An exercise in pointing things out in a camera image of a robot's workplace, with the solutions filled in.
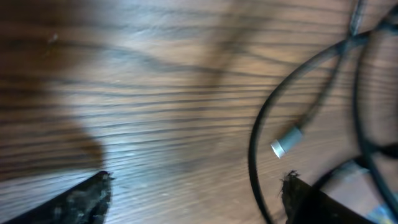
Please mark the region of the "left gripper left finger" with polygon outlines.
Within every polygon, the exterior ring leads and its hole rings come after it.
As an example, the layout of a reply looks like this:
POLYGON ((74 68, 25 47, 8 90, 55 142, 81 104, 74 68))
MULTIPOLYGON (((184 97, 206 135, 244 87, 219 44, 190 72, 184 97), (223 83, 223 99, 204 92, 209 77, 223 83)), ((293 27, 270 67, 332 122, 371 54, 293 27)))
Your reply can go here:
POLYGON ((100 171, 4 224, 103 224, 111 204, 111 174, 100 171))

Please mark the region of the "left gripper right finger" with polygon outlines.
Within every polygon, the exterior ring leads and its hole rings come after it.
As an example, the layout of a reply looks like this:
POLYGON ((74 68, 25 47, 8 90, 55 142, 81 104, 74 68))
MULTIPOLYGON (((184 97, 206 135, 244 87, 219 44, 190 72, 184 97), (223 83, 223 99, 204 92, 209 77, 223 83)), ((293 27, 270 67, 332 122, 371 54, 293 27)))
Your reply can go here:
POLYGON ((281 192, 286 224, 372 223, 321 191, 331 177, 332 173, 328 172, 309 185, 295 170, 285 175, 281 192))

